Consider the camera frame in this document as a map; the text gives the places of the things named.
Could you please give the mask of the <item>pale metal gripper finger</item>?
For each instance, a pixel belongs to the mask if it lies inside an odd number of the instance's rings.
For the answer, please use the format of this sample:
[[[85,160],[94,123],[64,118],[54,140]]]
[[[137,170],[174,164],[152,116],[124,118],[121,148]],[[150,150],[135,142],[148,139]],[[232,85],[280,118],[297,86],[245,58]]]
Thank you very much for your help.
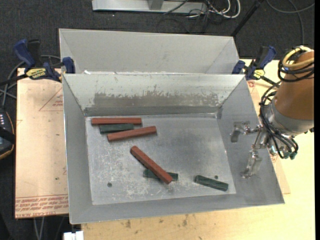
[[[244,179],[248,179],[253,175],[256,175],[260,169],[261,162],[262,162],[262,158],[259,156],[258,151],[251,150],[249,152],[249,157],[247,160],[247,165],[245,167],[245,170],[240,173],[241,177]]]
[[[250,132],[250,121],[236,121],[233,123],[233,130],[230,133],[230,141],[236,143],[240,135],[247,135]]]

